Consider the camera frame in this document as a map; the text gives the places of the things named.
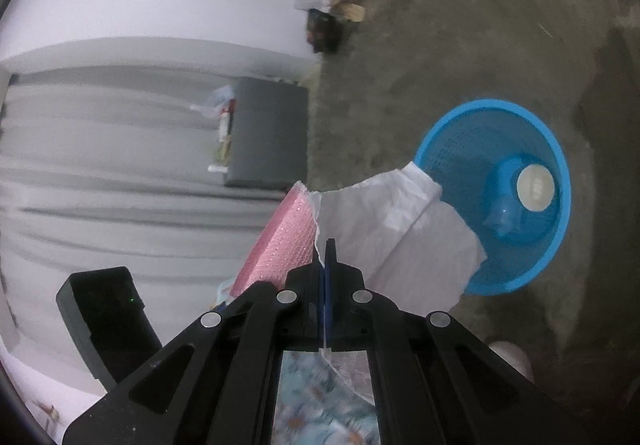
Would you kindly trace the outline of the white paper sheet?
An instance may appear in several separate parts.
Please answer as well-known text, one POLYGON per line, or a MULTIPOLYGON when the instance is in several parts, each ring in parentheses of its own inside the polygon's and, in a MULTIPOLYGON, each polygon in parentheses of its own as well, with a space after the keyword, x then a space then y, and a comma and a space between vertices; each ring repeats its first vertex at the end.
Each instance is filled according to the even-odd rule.
POLYGON ((337 259, 359 269, 367 289, 401 311, 449 311, 486 259, 480 239, 442 187, 416 164, 308 196, 316 248, 333 240, 337 259))

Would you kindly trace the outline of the pink bubble wrap piece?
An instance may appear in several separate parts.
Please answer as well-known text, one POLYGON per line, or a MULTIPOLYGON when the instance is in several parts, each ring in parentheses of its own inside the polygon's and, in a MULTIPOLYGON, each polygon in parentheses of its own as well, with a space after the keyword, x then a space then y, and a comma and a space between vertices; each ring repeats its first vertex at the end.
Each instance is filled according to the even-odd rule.
POLYGON ((284 196, 235 278, 231 297, 238 298, 258 281, 282 289, 291 269, 312 261, 316 224, 308 196, 302 182, 284 196))

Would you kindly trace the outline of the white shoe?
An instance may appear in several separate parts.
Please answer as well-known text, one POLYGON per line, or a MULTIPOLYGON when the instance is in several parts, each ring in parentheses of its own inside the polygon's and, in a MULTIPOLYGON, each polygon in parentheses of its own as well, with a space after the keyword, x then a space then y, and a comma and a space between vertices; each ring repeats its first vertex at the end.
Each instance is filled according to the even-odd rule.
POLYGON ((534 382, 532 364, 530 364, 528 356, 520 347, 508 341, 491 342, 488 347, 528 381, 534 382))

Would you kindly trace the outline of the floral light-blue tablecloth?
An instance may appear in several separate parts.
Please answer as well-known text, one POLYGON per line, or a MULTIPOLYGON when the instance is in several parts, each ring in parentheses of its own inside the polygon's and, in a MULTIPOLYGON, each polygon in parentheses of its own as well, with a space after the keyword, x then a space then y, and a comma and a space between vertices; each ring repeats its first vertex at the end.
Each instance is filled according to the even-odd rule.
POLYGON ((282 356, 273 444, 378 444, 375 408, 352 392, 319 352, 282 356))

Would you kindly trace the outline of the round white lid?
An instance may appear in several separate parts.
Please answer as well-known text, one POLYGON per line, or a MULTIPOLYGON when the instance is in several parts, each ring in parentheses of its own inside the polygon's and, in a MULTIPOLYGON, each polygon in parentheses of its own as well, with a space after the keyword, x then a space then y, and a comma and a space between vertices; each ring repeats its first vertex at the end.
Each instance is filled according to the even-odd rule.
POLYGON ((516 180, 516 194, 528 211, 547 210, 555 195, 555 184, 551 172, 543 165, 527 166, 516 180))

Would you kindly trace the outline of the blue plastic mesh basket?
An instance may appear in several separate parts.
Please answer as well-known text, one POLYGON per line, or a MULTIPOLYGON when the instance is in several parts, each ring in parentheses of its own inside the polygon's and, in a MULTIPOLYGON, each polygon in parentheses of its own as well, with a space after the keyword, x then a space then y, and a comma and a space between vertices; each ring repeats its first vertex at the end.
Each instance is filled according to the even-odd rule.
POLYGON ((466 286, 470 295, 513 292, 550 264, 568 228, 572 187, 563 150, 544 121, 495 98, 465 103, 436 121, 414 162, 442 185, 442 199, 486 252, 466 286), (542 212, 525 209, 516 194, 518 175, 531 164, 554 179, 553 202, 542 212))

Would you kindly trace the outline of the grey curtain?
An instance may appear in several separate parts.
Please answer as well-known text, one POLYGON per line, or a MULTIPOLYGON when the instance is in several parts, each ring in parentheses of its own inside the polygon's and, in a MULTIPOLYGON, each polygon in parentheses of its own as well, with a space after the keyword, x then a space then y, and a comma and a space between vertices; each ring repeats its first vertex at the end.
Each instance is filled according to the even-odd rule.
POLYGON ((280 195, 210 171, 226 80, 305 77, 316 60, 169 39, 67 41, 3 56, 1 295, 18 350, 80 364, 55 303, 67 276, 126 266, 163 340, 241 271, 280 195))

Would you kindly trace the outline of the dark grey cabinet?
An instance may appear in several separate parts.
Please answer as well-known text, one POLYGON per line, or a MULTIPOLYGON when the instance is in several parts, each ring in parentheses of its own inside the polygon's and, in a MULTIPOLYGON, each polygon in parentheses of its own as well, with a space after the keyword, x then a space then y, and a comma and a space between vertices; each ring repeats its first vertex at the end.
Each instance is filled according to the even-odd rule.
POLYGON ((241 78, 234 87, 224 185, 284 191, 307 177, 308 90, 241 78))

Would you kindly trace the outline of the clutter on cabinet top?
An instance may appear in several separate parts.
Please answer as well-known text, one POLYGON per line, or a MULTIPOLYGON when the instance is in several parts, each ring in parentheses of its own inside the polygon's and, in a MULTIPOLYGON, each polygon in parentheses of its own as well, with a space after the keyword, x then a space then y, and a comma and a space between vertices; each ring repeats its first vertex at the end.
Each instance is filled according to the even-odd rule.
POLYGON ((227 173, 231 162, 232 126, 236 99, 232 84, 213 90, 203 103, 191 104, 192 112, 197 112, 216 124, 216 144, 214 162, 208 166, 209 172, 227 173))

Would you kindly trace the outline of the black bag on floor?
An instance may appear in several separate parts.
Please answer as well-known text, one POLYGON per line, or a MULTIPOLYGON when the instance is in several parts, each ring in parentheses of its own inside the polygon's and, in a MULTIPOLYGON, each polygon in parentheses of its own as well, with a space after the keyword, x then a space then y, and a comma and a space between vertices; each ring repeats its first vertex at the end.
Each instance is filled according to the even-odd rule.
POLYGON ((308 10, 306 38, 314 53, 335 54, 343 35, 343 25, 336 17, 317 9, 308 10))

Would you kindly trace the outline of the cardboard piece on floor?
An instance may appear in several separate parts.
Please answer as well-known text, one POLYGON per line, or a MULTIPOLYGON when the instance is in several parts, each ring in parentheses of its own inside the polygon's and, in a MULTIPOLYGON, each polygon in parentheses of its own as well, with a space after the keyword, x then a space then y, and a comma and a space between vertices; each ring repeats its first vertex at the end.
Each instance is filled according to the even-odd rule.
POLYGON ((343 20, 352 23, 362 23, 366 17, 366 9, 355 3, 340 3, 334 8, 333 12, 343 20))

